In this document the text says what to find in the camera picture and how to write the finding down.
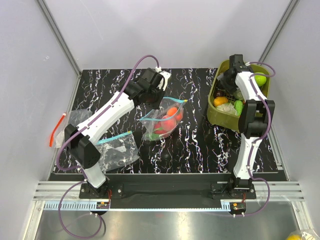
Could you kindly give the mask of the clear bag teal zipper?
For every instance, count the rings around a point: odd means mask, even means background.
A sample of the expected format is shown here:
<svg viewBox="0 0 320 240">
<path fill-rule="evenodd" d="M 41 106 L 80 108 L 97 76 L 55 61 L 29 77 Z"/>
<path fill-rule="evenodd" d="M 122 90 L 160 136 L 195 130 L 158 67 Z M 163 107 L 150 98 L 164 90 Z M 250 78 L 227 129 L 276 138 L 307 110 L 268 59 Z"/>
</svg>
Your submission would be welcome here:
<svg viewBox="0 0 320 240">
<path fill-rule="evenodd" d="M 187 102 L 187 99 L 164 97 L 158 109 L 152 109 L 139 120 L 146 129 L 142 139 L 153 142 L 167 138 L 181 122 Z"/>
</svg>

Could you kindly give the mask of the peach toy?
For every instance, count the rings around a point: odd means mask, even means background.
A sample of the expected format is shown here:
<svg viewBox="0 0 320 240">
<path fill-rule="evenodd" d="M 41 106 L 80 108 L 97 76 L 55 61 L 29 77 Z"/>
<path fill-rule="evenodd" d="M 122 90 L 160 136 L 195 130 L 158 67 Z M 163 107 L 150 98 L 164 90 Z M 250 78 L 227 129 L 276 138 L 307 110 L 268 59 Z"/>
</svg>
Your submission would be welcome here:
<svg viewBox="0 0 320 240">
<path fill-rule="evenodd" d="M 165 115 L 162 117 L 160 124 L 164 131 L 169 132 L 176 127 L 177 121 L 173 116 Z"/>
<path fill-rule="evenodd" d="M 177 107 L 171 107 L 167 113 L 166 113 L 169 117 L 174 117 L 178 114 L 178 108 Z"/>
</svg>

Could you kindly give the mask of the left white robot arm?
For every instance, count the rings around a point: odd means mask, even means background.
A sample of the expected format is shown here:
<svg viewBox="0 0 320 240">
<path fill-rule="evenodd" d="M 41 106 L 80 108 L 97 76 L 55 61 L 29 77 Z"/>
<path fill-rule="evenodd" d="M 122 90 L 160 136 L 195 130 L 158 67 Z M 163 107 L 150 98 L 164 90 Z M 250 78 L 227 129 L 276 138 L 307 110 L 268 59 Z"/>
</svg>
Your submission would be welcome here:
<svg viewBox="0 0 320 240">
<path fill-rule="evenodd" d="M 135 107 L 147 104 L 158 109 L 165 95 L 171 74 L 147 68 L 136 80 L 129 78 L 113 97 L 90 118 L 64 129 L 64 148 L 75 159 L 97 198 L 108 193 L 107 178 L 99 165 L 101 153 L 96 148 L 102 135 L 122 116 Z"/>
</svg>

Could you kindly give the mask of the red dragon fruit toy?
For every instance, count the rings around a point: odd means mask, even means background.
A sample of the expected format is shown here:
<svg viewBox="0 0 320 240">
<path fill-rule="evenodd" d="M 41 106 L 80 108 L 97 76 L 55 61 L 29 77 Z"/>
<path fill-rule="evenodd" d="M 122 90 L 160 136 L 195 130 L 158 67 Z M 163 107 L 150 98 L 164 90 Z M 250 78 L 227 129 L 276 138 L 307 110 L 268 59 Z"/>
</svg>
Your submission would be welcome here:
<svg viewBox="0 0 320 240">
<path fill-rule="evenodd" d="M 150 140 L 156 141 L 158 139 L 167 138 L 171 134 L 170 131 L 164 130 L 161 123 L 154 125 L 152 133 L 149 135 Z"/>
</svg>

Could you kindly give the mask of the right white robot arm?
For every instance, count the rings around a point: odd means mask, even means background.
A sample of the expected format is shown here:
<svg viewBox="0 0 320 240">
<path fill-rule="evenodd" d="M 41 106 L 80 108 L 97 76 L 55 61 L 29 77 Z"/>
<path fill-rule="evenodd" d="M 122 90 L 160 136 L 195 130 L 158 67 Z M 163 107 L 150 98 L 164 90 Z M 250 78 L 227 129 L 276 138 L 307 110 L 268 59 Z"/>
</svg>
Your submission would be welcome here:
<svg viewBox="0 0 320 240">
<path fill-rule="evenodd" d="M 258 148 L 262 140 L 268 135 L 275 102 L 268 100 L 261 92 L 255 76 L 272 78 L 275 76 L 275 69 L 265 64 L 272 70 L 271 74 L 254 72 L 252 65 L 256 61 L 244 62 L 243 55 L 233 54 L 229 57 L 229 68 L 219 80 L 224 89 L 233 94 L 240 90 L 245 104 L 238 120 L 238 130 L 241 133 L 241 144 L 236 164 L 232 170 L 223 194 L 231 199 L 255 198 L 253 181 L 253 166 Z"/>
</svg>

